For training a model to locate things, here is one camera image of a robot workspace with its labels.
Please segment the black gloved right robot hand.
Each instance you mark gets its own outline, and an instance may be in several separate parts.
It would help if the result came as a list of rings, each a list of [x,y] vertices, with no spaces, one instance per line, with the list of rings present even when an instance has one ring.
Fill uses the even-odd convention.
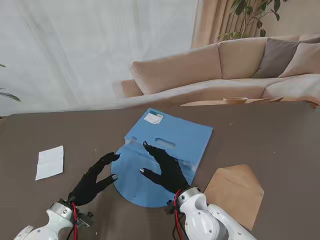
[[[149,145],[146,141],[143,142],[143,147],[156,160],[161,170],[161,174],[157,174],[150,169],[141,168],[140,173],[143,176],[173,194],[190,188],[176,158],[170,156],[164,149]]]

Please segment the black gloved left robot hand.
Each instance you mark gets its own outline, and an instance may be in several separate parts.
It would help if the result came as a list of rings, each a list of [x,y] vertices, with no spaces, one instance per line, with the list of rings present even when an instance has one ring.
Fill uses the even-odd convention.
[[[102,172],[106,165],[115,162],[120,155],[114,152],[107,153],[102,156],[88,171],[82,176],[79,183],[69,193],[67,202],[74,203],[75,206],[83,206],[90,203],[100,192],[106,187],[113,184],[118,176],[111,174],[107,178],[97,181],[98,175]]]

